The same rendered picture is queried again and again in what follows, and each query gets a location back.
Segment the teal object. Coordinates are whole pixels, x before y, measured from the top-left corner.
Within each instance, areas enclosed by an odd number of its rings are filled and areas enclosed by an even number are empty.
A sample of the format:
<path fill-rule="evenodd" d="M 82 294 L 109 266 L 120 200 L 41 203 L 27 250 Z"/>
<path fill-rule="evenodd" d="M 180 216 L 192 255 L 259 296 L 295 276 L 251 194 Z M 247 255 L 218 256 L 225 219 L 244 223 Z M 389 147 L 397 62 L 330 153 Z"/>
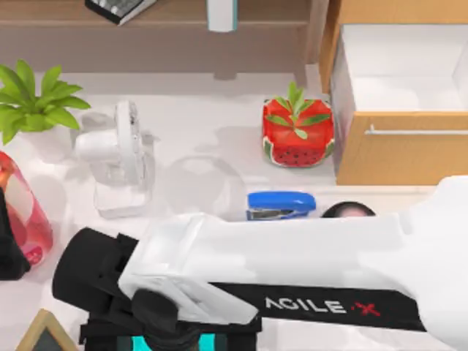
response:
<path fill-rule="evenodd" d="M 227 340 L 224 336 L 204 333 L 198 342 L 199 351 L 227 351 Z M 132 337 L 132 351 L 151 351 L 142 336 Z"/>

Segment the wooden framed blackboard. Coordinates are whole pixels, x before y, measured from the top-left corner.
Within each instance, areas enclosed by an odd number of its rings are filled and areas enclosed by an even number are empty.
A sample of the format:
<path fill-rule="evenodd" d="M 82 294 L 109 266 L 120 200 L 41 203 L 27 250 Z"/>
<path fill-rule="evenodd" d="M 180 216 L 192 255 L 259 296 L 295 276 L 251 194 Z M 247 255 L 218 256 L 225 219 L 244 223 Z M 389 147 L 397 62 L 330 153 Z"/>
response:
<path fill-rule="evenodd" d="M 79 351 L 52 312 L 40 309 L 15 351 Z"/>

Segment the blue stapler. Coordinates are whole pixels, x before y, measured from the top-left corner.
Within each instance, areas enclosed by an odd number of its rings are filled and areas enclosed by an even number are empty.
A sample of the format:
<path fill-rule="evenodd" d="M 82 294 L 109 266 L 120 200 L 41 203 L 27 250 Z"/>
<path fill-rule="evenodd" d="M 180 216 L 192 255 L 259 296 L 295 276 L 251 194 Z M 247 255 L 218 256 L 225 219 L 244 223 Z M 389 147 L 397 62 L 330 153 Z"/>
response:
<path fill-rule="evenodd" d="M 315 197 L 306 192 L 252 192 L 247 196 L 246 218 L 249 221 L 302 218 L 316 209 Z"/>

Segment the red and pink bottle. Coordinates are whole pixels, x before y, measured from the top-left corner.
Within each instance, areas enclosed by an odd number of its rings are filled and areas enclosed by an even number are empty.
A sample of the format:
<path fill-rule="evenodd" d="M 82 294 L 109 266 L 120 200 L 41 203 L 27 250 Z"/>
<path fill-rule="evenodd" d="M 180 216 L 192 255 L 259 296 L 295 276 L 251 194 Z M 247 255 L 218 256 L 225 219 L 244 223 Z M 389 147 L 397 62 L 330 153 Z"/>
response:
<path fill-rule="evenodd" d="M 53 230 L 19 167 L 3 151 L 0 151 L 0 187 L 14 238 L 31 269 L 35 268 L 53 247 Z"/>

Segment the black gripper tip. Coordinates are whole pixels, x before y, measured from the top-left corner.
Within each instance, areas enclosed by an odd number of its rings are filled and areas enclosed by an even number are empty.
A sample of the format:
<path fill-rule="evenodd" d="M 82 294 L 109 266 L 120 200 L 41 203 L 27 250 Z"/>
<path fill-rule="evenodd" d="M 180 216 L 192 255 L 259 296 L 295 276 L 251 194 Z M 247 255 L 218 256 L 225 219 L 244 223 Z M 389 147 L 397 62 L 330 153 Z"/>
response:
<path fill-rule="evenodd" d="M 0 282 L 17 281 L 31 269 L 18 246 L 7 213 L 7 202 L 0 187 Z"/>

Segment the white desk fan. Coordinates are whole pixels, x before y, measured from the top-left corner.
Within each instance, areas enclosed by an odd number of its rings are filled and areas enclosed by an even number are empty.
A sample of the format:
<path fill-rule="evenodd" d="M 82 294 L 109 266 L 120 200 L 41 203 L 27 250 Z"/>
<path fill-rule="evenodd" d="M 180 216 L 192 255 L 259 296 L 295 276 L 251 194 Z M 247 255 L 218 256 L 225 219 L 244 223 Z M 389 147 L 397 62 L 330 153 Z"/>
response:
<path fill-rule="evenodd" d="M 152 200 L 154 164 L 140 130 L 137 105 L 121 100 L 81 116 L 75 155 L 95 181 L 94 207 L 105 219 L 138 216 Z"/>

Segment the black round object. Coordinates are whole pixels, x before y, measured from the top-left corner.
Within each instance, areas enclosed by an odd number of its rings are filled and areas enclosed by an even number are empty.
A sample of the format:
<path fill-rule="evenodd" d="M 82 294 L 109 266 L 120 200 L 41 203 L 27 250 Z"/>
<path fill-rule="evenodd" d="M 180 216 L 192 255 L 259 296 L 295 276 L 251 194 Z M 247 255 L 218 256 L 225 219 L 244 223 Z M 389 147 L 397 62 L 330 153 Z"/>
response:
<path fill-rule="evenodd" d="M 356 201 L 342 201 L 332 205 L 322 215 L 321 218 L 342 218 L 348 216 L 375 216 L 375 212 Z"/>

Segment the watermelon pattern plant pot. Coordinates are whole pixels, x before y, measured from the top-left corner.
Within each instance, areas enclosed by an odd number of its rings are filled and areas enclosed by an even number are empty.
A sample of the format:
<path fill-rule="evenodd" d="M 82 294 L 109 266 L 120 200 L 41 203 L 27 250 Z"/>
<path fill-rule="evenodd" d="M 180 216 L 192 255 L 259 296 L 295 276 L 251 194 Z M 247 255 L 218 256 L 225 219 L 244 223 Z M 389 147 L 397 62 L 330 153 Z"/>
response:
<path fill-rule="evenodd" d="M 334 122 L 328 102 L 304 96 L 293 81 L 287 96 L 263 105 L 263 150 L 280 167 L 310 168 L 334 150 Z"/>

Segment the green plant in white pot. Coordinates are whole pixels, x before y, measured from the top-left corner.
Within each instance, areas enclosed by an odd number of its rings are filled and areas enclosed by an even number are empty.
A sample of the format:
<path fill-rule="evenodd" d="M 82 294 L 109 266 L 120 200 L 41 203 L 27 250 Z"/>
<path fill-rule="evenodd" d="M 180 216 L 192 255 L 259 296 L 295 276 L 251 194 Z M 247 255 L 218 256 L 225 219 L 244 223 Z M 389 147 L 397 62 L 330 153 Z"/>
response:
<path fill-rule="evenodd" d="M 0 64 L 0 144 L 19 137 L 47 163 L 57 163 L 72 153 L 72 132 L 80 129 L 73 110 L 91 105 L 76 93 L 77 84 L 61 79 L 62 66 L 46 70 L 36 85 L 31 66 L 19 59 L 15 68 Z"/>

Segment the wooden open shelf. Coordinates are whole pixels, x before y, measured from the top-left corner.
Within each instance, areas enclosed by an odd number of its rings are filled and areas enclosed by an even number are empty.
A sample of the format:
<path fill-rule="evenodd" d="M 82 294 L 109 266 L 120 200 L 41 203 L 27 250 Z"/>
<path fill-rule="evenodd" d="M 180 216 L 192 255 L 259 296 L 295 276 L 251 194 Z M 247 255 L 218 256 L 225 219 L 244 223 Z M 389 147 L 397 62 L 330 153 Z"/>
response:
<path fill-rule="evenodd" d="M 204 0 L 158 0 L 123 26 L 84 0 L 0 0 L 0 63 L 37 71 L 302 76 L 318 60 L 328 0 L 239 0 L 238 28 L 209 31 Z"/>

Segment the pale wooden drawer front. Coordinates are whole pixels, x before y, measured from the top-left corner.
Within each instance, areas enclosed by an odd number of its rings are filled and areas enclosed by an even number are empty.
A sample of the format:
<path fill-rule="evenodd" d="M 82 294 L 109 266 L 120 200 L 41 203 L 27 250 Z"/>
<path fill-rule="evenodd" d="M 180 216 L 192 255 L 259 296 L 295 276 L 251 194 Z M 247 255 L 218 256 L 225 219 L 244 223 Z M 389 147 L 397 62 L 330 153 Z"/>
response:
<path fill-rule="evenodd" d="M 360 112 L 353 115 L 338 185 L 435 185 L 468 175 L 468 136 L 365 135 L 376 129 L 468 129 L 468 112 Z"/>

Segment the white and teal cup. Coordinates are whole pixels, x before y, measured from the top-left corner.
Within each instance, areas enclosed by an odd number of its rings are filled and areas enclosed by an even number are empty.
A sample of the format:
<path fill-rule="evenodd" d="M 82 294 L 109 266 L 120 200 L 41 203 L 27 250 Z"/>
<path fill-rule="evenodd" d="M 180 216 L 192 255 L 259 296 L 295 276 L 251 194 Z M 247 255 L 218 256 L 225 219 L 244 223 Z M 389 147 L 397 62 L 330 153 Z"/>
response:
<path fill-rule="evenodd" d="M 238 25 L 238 0 L 206 0 L 208 30 L 235 31 Z"/>

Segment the pulled-out drawer with white inside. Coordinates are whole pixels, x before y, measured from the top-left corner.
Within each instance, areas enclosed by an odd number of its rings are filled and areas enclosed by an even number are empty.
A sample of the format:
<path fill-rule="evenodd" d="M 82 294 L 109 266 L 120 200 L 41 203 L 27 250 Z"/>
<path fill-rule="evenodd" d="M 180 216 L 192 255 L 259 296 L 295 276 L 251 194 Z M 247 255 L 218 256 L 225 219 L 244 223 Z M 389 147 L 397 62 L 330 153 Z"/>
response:
<path fill-rule="evenodd" d="M 468 24 L 347 24 L 330 79 L 336 175 L 355 112 L 468 112 Z"/>

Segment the wooden cupboard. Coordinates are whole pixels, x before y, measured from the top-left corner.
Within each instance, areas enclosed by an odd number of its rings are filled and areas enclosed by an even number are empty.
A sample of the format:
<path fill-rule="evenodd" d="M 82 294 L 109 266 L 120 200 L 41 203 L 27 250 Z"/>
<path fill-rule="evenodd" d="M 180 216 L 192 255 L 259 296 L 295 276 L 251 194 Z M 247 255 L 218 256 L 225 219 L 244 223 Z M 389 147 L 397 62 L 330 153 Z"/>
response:
<path fill-rule="evenodd" d="M 328 0 L 318 62 L 324 93 L 344 24 L 468 24 L 468 0 Z"/>

